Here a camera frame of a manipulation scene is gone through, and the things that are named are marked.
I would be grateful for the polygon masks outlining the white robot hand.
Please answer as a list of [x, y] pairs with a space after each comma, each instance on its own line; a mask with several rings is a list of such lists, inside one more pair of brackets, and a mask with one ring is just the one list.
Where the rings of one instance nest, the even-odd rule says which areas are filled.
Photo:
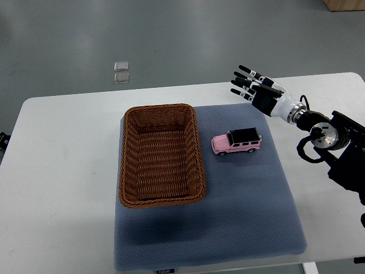
[[306, 106], [294, 100], [291, 93], [278, 82], [243, 65], [239, 65], [238, 68], [245, 74], [235, 71], [236, 78], [231, 80], [231, 83], [245, 91], [255, 91], [255, 94], [252, 96], [235, 88], [231, 88], [230, 91], [252, 102], [252, 105], [265, 115], [280, 117], [287, 123], [294, 124], [306, 112]]

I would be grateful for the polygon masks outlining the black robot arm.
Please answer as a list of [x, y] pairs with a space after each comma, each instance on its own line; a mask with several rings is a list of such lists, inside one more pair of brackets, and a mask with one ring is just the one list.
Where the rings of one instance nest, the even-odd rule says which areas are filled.
[[328, 177], [346, 190], [356, 192], [364, 203], [364, 126], [338, 111], [332, 118], [310, 110], [307, 98], [294, 100], [278, 82], [243, 65], [234, 72], [231, 92], [270, 117], [279, 117], [309, 134], [299, 141], [303, 160], [329, 166]]

